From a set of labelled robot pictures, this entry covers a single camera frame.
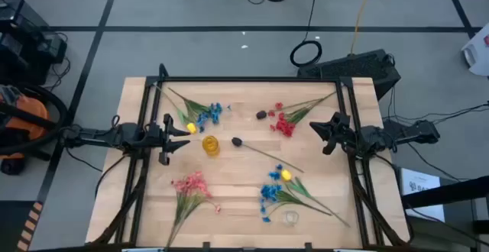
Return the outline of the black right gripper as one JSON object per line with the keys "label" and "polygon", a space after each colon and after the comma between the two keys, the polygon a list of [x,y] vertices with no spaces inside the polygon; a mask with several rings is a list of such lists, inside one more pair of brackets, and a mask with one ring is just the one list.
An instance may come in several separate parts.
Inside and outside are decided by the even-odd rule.
{"label": "black right gripper", "polygon": [[322,152],[331,155],[337,145],[344,152],[354,149],[354,131],[349,127],[350,117],[336,112],[329,122],[311,121],[309,126],[326,142]]}

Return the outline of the yellow artificial tulip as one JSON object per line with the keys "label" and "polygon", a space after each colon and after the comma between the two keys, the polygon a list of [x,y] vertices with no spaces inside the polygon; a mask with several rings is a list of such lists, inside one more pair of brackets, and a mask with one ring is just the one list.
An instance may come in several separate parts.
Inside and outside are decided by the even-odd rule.
{"label": "yellow artificial tulip", "polygon": [[175,102],[161,88],[157,88],[157,90],[162,92],[164,96],[167,97],[171,105],[176,109],[176,113],[178,114],[181,124],[184,124],[186,126],[186,129],[188,130],[189,133],[195,134],[197,132],[197,126],[190,121],[188,116],[184,114],[184,112],[175,104]]}
{"label": "yellow artificial tulip", "polygon": [[[292,177],[292,174],[289,170],[282,170],[280,172],[281,179],[283,182],[283,187],[284,190],[279,191],[277,193],[277,199],[280,203],[283,205],[285,204],[296,204],[296,205],[302,205],[304,207],[310,208],[312,210],[315,210],[317,212],[321,212],[325,215],[330,215],[334,216],[337,218],[343,225],[346,227],[350,228],[350,224],[343,218],[341,218],[339,215],[337,215],[333,210],[330,209],[330,207],[326,206],[322,202],[320,202],[318,199],[316,199],[314,196],[312,196],[306,187],[302,184],[301,180],[299,177]],[[303,200],[301,200],[297,194],[300,194],[309,200],[315,202],[317,205],[320,205],[323,207],[323,210],[320,210],[319,208],[312,206],[308,203],[305,203]]]}

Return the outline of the red artificial flower bunch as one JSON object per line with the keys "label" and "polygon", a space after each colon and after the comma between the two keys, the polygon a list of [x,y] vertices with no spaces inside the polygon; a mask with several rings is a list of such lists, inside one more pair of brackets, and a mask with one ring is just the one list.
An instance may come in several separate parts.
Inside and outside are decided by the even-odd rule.
{"label": "red artificial flower bunch", "polygon": [[275,124],[270,125],[272,131],[279,131],[285,137],[292,137],[293,132],[299,122],[301,122],[316,106],[320,105],[326,99],[332,97],[335,92],[329,93],[318,99],[311,99],[292,105],[284,105],[277,102],[273,109],[269,110],[267,115],[277,118]]}

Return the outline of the blue artificial flower bunch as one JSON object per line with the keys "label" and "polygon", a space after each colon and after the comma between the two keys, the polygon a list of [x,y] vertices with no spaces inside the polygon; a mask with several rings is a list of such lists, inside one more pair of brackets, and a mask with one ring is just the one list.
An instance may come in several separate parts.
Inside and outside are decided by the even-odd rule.
{"label": "blue artificial flower bunch", "polygon": [[209,121],[213,124],[220,123],[224,108],[219,102],[204,105],[181,95],[172,88],[168,88],[168,90],[183,101],[186,110],[183,111],[181,108],[180,109],[188,116],[190,121],[197,126],[197,132],[203,133],[206,129],[206,124]]}
{"label": "blue artificial flower bunch", "polygon": [[277,193],[279,191],[284,190],[283,182],[280,175],[280,172],[282,170],[287,170],[287,169],[285,169],[281,164],[276,165],[275,169],[268,173],[268,176],[271,179],[271,183],[263,184],[260,190],[260,198],[259,198],[260,213],[261,213],[262,221],[265,223],[271,222],[270,217],[279,207],[285,205],[295,205],[295,204],[283,205],[277,199]]}

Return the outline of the pink artificial flower bunch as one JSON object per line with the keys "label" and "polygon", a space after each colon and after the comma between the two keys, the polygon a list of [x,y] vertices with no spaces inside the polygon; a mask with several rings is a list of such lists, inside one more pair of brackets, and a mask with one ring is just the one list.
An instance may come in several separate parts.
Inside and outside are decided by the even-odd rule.
{"label": "pink artificial flower bunch", "polygon": [[184,176],[177,181],[172,181],[171,185],[176,191],[176,211],[165,245],[166,249],[171,246],[186,219],[202,204],[212,205],[216,214],[221,211],[221,206],[212,201],[212,193],[209,191],[208,183],[200,171]]}

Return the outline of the dark purple artificial tulip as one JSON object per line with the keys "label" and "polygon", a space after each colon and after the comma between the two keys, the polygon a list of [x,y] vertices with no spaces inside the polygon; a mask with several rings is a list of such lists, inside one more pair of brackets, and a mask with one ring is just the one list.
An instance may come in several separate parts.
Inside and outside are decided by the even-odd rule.
{"label": "dark purple artificial tulip", "polygon": [[267,116],[275,116],[275,113],[277,111],[287,111],[289,109],[295,108],[295,111],[292,111],[289,114],[286,114],[286,116],[293,117],[297,116],[298,113],[303,113],[303,116],[305,116],[309,111],[311,111],[314,107],[316,107],[319,103],[323,102],[325,100],[325,97],[319,98],[319,99],[312,99],[309,101],[304,101],[292,105],[284,105],[282,102],[278,102],[275,104],[274,108],[265,111],[259,111],[256,114],[257,119],[263,119],[266,118]]}
{"label": "dark purple artificial tulip", "polygon": [[264,152],[264,151],[262,151],[262,150],[258,150],[257,148],[251,147],[251,146],[249,146],[248,144],[245,144],[245,143],[244,143],[244,141],[243,141],[242,139],[238,138],[238,137],[233,137],[233,138],[231,139],[231,142],[232,142],[232,144],[233,144],[235,147],[246,147],[246,148],[248,148],[248,149],[250,149],[250,150],[253,150],[253,151],[257,152],[257,153],[263,154],[263,155],[264,155],[264,156],[266,156],[266,157],[270,157],[270,158],[272,158],[272,159],[274,159],[274,160],[277,160],[277,161],[279,161],[279,162],[281,162],[281,163],[283,163],[283,164],[286,164],[287,166],[292,167],[292,168],[294,168],[295,170],[297,170],[297,171],[299,171],[299,172],[303,173],[303,170],[302,170],[302,169],[300,169],[299,167],[294,166],[293,164],[288,163],[287,161],[282,160],[282,159],[280,159],[279,157],[275,157],[275,156],[273,156],[273,155],[271,155],[271,154],[268,154],[268,153],[266,153],[266,152]]}

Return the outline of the amber glass vase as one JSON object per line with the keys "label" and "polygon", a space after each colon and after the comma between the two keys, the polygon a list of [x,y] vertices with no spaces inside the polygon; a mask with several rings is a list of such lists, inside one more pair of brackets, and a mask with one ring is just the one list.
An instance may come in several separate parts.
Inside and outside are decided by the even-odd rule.
{"label": "amber glass vase", "polygon": [[206,136],[202,140],[202,148],[209,157],[216,157],[220,153],[219,141],[214,136]]}

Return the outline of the clear glass vase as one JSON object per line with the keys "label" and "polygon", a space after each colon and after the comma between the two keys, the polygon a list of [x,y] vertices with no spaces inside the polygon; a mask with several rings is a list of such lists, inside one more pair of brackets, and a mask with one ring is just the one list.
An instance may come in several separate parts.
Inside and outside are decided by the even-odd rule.
{"label": "clear glass vase", "polygon": [[287,227],[294,227],[297,222],[299,221],[299,213],[296,212],[296,211],[292,211],[292,210],[287,210],[285,212],[283,212],[283,223],[287,226]]}

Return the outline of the black computer tower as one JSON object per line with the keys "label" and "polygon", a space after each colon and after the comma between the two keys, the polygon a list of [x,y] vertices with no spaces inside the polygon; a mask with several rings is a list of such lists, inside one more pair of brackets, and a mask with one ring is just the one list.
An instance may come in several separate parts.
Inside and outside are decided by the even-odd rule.
{"label": "black computer tower", "polygon": [[304,66],[298,70],[300,78],[328,79],[339,77],[370,78],[377,99],[380,100],[400,81],[395,59],[385,50],[349,54],[347,57]]}

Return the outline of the white printed sign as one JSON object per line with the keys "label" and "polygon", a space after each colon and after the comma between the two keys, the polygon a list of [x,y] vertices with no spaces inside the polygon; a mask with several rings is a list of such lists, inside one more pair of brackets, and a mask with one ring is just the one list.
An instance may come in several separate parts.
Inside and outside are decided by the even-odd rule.
{"label": "white printed sign", "polygon": [[[440,178],[429,174],[400,169],[401,194],[410,195],[416,192],[422,192],[428,189],[434,189],[441,186]],[[444,208],[442,205],[431,205],[415,209],[407,209],[406,214],[410,217],[431,220],[436,218],[440,221],[445,220]]]}

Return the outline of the black beam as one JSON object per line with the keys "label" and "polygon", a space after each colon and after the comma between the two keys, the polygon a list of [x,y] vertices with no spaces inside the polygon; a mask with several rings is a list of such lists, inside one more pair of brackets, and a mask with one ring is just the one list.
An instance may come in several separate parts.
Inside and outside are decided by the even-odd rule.
{"label": "black beam", "polygon": [[487,195],[489,195],[489,176],[482,176],[477,179],[405,195],[402,202],[406,208],[420,208],[479,199]]}

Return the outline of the orange vacuum cleaner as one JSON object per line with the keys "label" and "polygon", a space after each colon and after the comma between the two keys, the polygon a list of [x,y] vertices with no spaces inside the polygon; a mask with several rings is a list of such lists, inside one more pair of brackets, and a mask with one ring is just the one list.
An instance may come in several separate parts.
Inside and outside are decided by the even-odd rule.
{"label": "orange vacuum cleaner", "polygon": [[[15,86],[0,85],[0,149],[18,148],[44,137],[50,127],[48,119],[49,111],[42,101],[27,96]],[[10,176],[20,174],[28,157],[50,159],[48,153],[32,147],[0,153],[0,172]]]}

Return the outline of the white box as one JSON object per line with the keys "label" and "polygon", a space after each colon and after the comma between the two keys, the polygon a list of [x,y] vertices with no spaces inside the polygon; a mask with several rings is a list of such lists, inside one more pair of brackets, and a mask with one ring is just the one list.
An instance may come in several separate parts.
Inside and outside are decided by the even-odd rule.
{"label": "white box", "polygon": [[471,73],[489,77],[489,23],[463,46],[461,52]]}

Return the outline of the black electronics box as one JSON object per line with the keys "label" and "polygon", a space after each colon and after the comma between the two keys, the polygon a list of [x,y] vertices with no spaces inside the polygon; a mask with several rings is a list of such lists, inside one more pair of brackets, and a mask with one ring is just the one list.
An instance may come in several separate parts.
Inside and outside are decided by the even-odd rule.
{"label": "black electronics box", "polygon": [[38,39],[0,33],[0,79],[43,85],[51,66],[63,62],[66,49],[56,33]]}

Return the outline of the black mat with orange stripes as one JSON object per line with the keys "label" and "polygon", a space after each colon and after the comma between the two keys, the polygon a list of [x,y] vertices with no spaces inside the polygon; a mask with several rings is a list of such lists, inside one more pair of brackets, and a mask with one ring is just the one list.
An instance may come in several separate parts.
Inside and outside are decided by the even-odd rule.
{"label": "black mat with orange stripes", "polygon": [[28,252],[43,204],[0,201],[0,252]]}

